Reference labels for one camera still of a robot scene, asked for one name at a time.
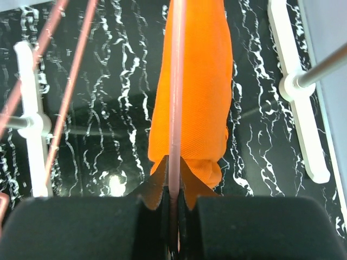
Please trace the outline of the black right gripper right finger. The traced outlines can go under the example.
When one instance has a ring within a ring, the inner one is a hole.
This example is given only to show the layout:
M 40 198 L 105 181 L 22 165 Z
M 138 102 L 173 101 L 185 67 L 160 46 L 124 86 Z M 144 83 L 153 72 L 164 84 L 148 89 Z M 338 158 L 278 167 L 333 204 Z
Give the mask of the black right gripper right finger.
M 181 162 L 180 259 L 343 259 L 323 207 L 309 197 L 220 196 Z

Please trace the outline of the orange trousers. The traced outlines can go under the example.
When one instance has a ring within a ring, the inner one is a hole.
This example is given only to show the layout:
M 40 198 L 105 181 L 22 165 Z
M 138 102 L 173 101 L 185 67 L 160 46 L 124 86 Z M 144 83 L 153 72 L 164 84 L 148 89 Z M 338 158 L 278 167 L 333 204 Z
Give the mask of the orange trousers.
M 169 4 L 162 66 L 149 135 L 156 170 L 169 154 L 171 46 L 175 2 Z M 187 1 L 184 42 L 181 157 L 209 188 L 222 178 L 219 160 L 228 140 L 233 54 L 223 1 Z

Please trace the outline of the pink wire hanger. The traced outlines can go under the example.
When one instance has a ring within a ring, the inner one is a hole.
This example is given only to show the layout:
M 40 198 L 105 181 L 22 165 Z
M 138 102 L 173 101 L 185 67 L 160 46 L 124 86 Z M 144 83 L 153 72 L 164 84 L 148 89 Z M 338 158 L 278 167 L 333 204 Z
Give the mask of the pink wire hanger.
M 168 162 L 168 188 L 170 196 L 169 250 L 172 259 L 178 258 L 178 195 L 180 189 L 182 94 L 186 11 L 186 1 L 174 1 L 172 4 Z
M 70 69 L 69 77 L 67 80 L 67 85 L 65 87 L 64 97 L 60 106 L 58 118 L 55 124 L 53 138 L 50 143 L 50 148 L 48 152 L 48 158 L 44 162 L 44 179 L 39 181 L 39 185 L 48 185 L 51 181 L 51 169 L 53 162 L 55 160 L 57 150 L 60 144 L 60 139 L 62 135 L 62 128 L 65 124 L 65 119 L 69 110 L 69 105 L 72 99 L 76 78 L 78 76 L 80 64 L 83 58 L 83 52 L 87 43 L 89 32 L 91 29 L 92 20 L 94 17 L 95 9 L 97 7 L 97 1 L 89 0 L 87 4 L 87 9 L 85 12 L 85 18 L 83 20 L 81 32 L 79 35 L 78 43 L 76 46 L 73 63 Z
M 34 65 L 31 68 L 32 70 L 36 68 L 36 65 L 38 64 L 40 58 L 43 56 L 44 52 L 46 51 L 46 48 L 51 41 L 51 37 L 53 36 L 56 30 L 56 27 L 58 26 L 60 22 L 62 13 L 64 12 L 68 3 L 69 3 L 69 0 L 59 0 L 52 7 L 49 18 L 46 21 L 43 29 L 41 30 L 40 36 L 38 38 L 38 45 L 37 47 L 34 48 L 34 53 L 33 53 Z M 2 110 L 3 116 L 1 117 L 1 138 L 3 136 L 5 127 L 9 121 L 10 116 L 12 116 L 17 109 L 17 105 L 21 98 L 21 84 L 22 84 L 21 80 L 17 80 Z

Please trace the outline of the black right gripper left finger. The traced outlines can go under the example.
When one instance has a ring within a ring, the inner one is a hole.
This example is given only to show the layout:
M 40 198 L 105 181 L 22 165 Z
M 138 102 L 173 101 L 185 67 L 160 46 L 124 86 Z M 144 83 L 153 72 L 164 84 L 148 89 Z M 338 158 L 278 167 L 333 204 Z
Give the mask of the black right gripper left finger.
M 10 214 L 1 259 L 169 259 L 168 158 L 124 197 L 28 198 Z

